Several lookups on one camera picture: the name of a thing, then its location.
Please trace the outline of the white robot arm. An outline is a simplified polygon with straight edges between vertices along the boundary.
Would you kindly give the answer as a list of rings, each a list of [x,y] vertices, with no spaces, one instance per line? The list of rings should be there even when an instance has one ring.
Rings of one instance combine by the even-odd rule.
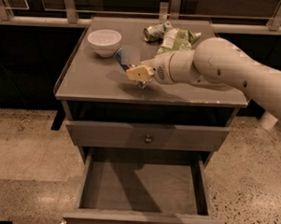
[[[207,38],[191,50],[164,52],[128,68],[126,74],[136,82],[228,85],[281,121],[281,70],[259,63],[223,38]]]

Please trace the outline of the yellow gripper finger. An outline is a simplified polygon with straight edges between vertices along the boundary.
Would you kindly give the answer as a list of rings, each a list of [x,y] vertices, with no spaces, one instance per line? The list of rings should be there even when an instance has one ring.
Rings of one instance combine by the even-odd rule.
[[[146,65],[140,65],[133,68],[129,68],[126,71],[126,75],[128,79],[131,81],[146,81],[149,82],[151,78],[153,78],[153,72],[151,68]]]
[[[153,58],[151,59],[147,59],[147,60],[144,60],[140,63],[140,65],[145,65],[145,66],[150,66],[150,67],[154,67],[154,62],[155,60]]]

